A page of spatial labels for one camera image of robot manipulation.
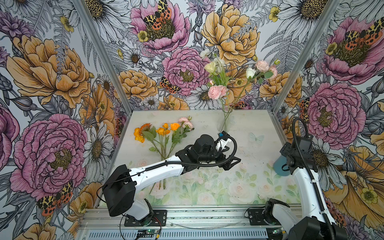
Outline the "teal cylindrical vase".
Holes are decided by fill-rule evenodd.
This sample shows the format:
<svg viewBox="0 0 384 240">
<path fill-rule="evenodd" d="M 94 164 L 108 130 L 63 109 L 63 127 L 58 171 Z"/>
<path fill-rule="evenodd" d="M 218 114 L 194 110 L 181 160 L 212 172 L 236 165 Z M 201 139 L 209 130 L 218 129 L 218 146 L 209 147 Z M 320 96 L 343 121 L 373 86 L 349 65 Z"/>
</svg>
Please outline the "teal cylindrical vase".
<svg viewBox="0 0 384 240">
<path fill-rule="evenodd" d="M 291 174 L 287 165 L 287 159 L 284 156 L 278 157 L 278 159 L 273 164 L 273 169 L 277 175 L 282 177 L 287 177 Z"/>
</svg>

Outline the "pink white rose stem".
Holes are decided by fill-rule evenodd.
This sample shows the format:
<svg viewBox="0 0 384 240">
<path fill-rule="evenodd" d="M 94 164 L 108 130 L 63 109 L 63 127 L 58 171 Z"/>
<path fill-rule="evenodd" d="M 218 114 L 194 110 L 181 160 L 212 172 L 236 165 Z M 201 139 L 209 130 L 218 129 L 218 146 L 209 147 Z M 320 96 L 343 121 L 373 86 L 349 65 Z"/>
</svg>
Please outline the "pink white rose stem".
<svg viewBox="0 0 384 240">
<path fill-rule="evenodd" d="M 195 129 L 191 119 L 191 117 L 182 117 L 176 123 L 171 124 L 172 145 L 170 152 L 174 150 L 175 146 L 179 144 L 182 139 L 187 137 L 188 133 Z"/>
</svg>

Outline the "clear glass vase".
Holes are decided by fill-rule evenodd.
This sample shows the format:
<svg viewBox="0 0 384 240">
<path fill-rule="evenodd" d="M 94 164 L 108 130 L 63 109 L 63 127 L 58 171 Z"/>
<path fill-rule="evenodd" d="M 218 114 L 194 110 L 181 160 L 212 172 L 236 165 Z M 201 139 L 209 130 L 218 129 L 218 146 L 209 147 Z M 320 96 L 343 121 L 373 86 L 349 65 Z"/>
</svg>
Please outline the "clear glass vase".
<svg viewBox="0 0 384 240">
<path fill-rule="evenodd" d="M 233 115 L 233 110 L 223 111 L 223 117 L 218 128 L 219 132 L 225 131 L 228 133 L 234 125 L 235 117 Z"/>
</svg>

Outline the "light pink peony stem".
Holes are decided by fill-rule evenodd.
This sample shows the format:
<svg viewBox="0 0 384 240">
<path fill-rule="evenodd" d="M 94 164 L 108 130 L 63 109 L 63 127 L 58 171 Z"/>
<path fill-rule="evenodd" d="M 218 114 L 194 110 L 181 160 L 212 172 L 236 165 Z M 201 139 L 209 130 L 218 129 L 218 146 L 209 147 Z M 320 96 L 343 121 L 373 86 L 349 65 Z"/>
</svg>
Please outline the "light pink peony stem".
<svg viewBox="0 0 384 240">
<path fill-rule="evenodd" d="M 230 115 L 230 108 L 227 105 L 227 97 L 229 95 L 227 87 L 223 85 L 217 85 L 213 80 L 210 80 L 207 86 L 209 87 L 209 98 L 212 100 L 218 100 L 221 103 L 224 119 L 226 121 Z"/>
</svg>

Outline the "orange daisy flower stem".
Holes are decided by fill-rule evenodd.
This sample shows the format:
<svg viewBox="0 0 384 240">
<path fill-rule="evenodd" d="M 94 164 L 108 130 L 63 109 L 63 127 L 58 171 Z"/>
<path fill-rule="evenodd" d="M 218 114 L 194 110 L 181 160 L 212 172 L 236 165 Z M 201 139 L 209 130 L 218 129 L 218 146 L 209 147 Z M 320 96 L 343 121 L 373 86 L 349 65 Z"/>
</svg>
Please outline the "orange daisy flower stem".
<svg viewBox="0 0 384 240">
<path fill-rule="evenodd" d="M 136 129 L 135 133 L 136 141 L 142 144 L 149 143 L 148 150 L 158 154 L 161 161 L 167 157 L 167 127 L 168 125 L 165 124 L 162 127 L 156 128 L 152 124 L 147 123 Z"/>
</svg>

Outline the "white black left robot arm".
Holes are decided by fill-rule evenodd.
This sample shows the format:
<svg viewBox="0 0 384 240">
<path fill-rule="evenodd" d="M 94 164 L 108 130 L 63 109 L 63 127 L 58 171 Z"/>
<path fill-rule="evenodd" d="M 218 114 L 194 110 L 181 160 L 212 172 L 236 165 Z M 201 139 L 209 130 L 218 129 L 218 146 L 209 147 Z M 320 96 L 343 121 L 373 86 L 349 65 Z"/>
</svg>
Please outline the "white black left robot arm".
<svg viewBox="0 0 384 240">
<path fill-rule="evenodd" d="M 147 225 L 155 213 L 148 200 L 138 199 L 142 189 L 199 168 L 219 167 L 228 171 L 241 161 L 235 156 L 237 149 L 236 140 L 222 132 L 217 140 L 201 135 L 194 144 L 149 166 L 133 169 L 118 166 L 101 188 L 110 217 L 122 215 L 133 218 L 141 226 Z"/>
</svg>

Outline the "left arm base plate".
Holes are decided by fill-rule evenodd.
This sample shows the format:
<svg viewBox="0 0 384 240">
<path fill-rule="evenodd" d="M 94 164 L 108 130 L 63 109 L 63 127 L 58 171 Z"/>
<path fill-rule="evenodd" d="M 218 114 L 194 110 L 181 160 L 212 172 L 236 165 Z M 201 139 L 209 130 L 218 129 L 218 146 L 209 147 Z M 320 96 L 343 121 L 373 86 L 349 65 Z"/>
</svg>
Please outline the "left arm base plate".
<svg viewBox="0 0 384 240">
<path fill-rule="evenodd" d="M 153 210 L 154 214 L 150 217 L 145 217 L 143 220 L 136 220 L 132 216 L 127 216 L 124 221 L 125 227 L 164 227 L 167 223 L 167 210 Z"/>
</svg>

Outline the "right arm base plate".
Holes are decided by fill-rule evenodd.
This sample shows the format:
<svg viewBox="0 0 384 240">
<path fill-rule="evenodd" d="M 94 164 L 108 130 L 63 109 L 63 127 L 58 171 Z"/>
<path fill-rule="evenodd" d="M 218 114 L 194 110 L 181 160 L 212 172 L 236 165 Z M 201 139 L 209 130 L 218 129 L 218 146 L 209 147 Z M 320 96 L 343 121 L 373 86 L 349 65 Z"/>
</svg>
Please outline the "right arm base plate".
<svg viewBox="0 0 384 240">
<path fill-rule="evenodd" d="M 249 220 L 251 226 L 275 226 L 290 223 L 289 216 L 273 209 L 248 208 L 244 217 Z"/>
</svg>

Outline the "pink carnation flower stem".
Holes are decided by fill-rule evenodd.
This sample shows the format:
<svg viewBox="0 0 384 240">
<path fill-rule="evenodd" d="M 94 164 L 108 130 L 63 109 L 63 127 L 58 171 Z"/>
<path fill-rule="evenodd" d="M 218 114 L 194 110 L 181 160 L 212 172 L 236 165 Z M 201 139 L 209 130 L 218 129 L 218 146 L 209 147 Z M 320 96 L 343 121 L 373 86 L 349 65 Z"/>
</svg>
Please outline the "pink carnation flower stem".
<svg viewBox="0 0 384 240">
<path fill-rule="evenodd" d="M 279 59 L 276 59 L 272 64 L 266 61 L 257 61 L 253 67 L 247 68 L 246 77 L 249 81 L 253 81 L 254 85 L 261 87 L 267 80 L 277 76 L 277 66 L 280 63 Z"/>
</svg>

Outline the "pink rosebud stem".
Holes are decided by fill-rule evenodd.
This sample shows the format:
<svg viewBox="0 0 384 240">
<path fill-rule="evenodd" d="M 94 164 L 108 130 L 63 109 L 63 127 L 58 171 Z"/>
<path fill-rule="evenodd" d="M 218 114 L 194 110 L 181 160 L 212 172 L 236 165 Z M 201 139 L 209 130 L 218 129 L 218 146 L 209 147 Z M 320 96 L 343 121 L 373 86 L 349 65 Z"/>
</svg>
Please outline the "pink rosebud stem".
<svg viewBox="0 0 384 240">
<path fill-rule="evenodd" d="M 226 105 L 230 109 L 238 107 L 241 99 L 252 90 L 253 81 L 247 79 L 246 70 L 246 68 L 233 68 L 226 73 L 227 77 L 230 77 L 227 85 L 229 94 L 226 99 Z"/>
</svg>

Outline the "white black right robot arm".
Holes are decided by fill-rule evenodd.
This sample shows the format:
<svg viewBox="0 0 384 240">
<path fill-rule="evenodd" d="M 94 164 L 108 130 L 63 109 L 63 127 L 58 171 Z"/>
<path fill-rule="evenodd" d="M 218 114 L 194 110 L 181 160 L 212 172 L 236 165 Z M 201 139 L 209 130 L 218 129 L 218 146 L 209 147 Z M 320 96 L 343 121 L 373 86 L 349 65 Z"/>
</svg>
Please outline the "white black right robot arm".
<svg viewBox="0 0 384 240">
<path fill-rule="evenodd" d="M 299 190 L 302 218 L 296 217 L 288 204 L 269 199 L 264 220 L 280 224 L 284 240 L 346 240 L 346 230 L 337 225 L 326 205 L 311 148 L 311 137 L 295 137 L 280 151 Z"/>
</svg>

